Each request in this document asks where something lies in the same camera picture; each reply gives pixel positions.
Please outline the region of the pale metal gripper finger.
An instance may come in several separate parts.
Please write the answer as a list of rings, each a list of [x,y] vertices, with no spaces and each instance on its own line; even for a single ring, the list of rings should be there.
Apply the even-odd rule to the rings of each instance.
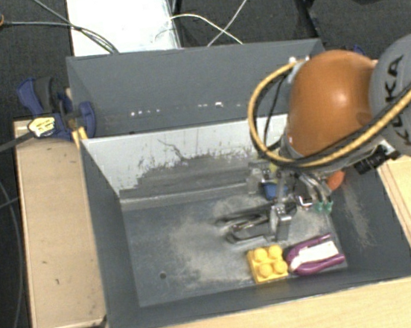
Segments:
[[[293,218],[286,215],[278,218],[256,219],[255,221],[242,222],[230,227],[229,241],[238,244],[252,239],[264,238],[269,242],[279,242],[288,238]]]
[[[273,212],[286,213],[287,206],[282,204],[276,205],[260,205],[256,208],[248,208],[247,210],[228,213],[214,219],[214,225],[238,225],[242,222],[254,222],[257,220],[267,221],[272,216]]]

